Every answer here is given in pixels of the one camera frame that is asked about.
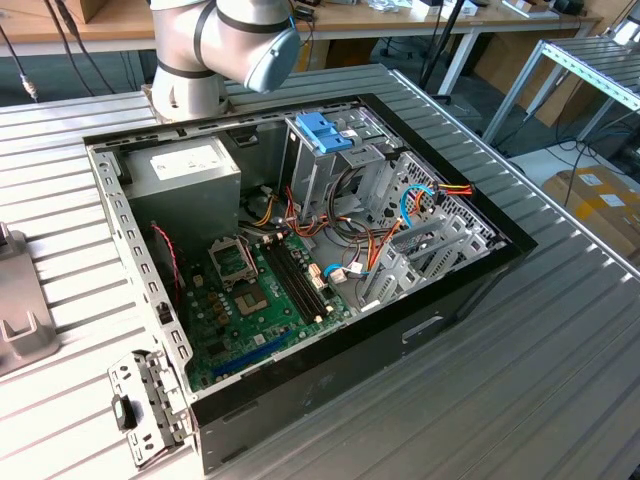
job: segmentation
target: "gray metal stand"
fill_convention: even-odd
[[[580,133],[579,140],[584,139],[595,128],[614,102],[619,102],[631,110],[640,108],[639,50],[621,47],[607,37],[542,40],[485,131],[482,137],[485,142],[491,143],[495,139],[543,56],[550,58],[558,66],[532,102],[530,112],[544,98],[546,91],[552,88],[563,68],[609,96],[609,100]]]

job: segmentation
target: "slotted aluminum surface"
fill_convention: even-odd
[[[631,110],[640,108],[640,49],[607,37],[544,42],[542,53]]]
[[[640,285],[526,180],[381,66],[292,76],[241,109],[377,94],[540,244],[451,331],[216,479],[627,478],[640,461]],[[136,472],[107,367],[149,339],[80,138],[152,125],[141,94],[0,110],[0,218],[29,237],[63,347],[0,378],[2,478],[200,478],[183,448]]]

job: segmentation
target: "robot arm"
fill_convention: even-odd
[[[224,113],[220,75],[265,93],[293,69],[300,37],[286,0],[153,0],[158,70],[152,97],[170,120]]]

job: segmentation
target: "table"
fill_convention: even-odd
[[[228,89],[240,111],[375,93],[539,247],[470,318],[214,478],[627,478],[640,458],[635,269],[398,72],[296,74],[269,95]],[[138,93],[0,109],[0,218],[30,237],[62,342],[0,378],[7,478],[140,478],[106,370],[150,339],[81,137],[154,123]],[[196,479],[196,463],[184,447],[143,478]]]
[[[491,1],[491,5],[479,9],[475,17],[460,17],[456,22],[452,32],[464,36],[439,94],[451,93],[481,33],[578,29],[576,37],[582,38],[601,19],[595,15],[581,19],[567,15],[561,15],[556,20],[527,19],[502,5],[500,0]],[[313,34],[316,41],[431,35],[436,26],[436,17],[429,16],[425,21],[424,16],[416,15],[407,8],[398,13],[380,13],[364,2],[356,6],[327,4],[316,8],[316,16]],[[442,32],[444,23],[446,20],[443,19],[438,33]],[[19,55],[63,53],[59,37],[47,18],[11,13],[8,18],[2,19],[2,24]],[[89,51],[155,48],[151,12],[145,0],[111,0],[90,24],[80,25],[79,29]],[[298,29],[306,39],[309,26],[299,22]],[[7,55],[6,46],[0,46],[0,56]]]
[[[578,135],[578,140],[584,140],[615,102],[630,110],[640,109],[640,52],[621,47],[608,37],[541,40],[487,127],[482,137],[485,142],[493,141],[543,56],[557,65],[529,106],[529,111],[543,101],[564,69],[609,97]]]

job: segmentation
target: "metal panel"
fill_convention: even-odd
[[[588,42],[584,51],[599,48]],[[539,247],[471,318],[215,478],[583,479],[633,471],[640,459],[634,270],[381,66],[294,75],[273,95],[230,90],[241,110],[377,92]],[[126,94],[0,110],[0,134],[17,125],[12,117],[31,125],[18,119],[26,114],[59,132],[34,129],[33,138],[0,146],[0,218],[36,235],[29,248],[63,345],[0,378],[0,471],[8,478],[107,471],[110,478],[199,478],[189,447],[138,474],[109,410],[107,367],[150,338],[93,178],[82,170],[80,137],[152,124],[143,105],[140,94]],[[60,112],[65,119],[56,123]],[[131,112],[141,120],[121,124]]]

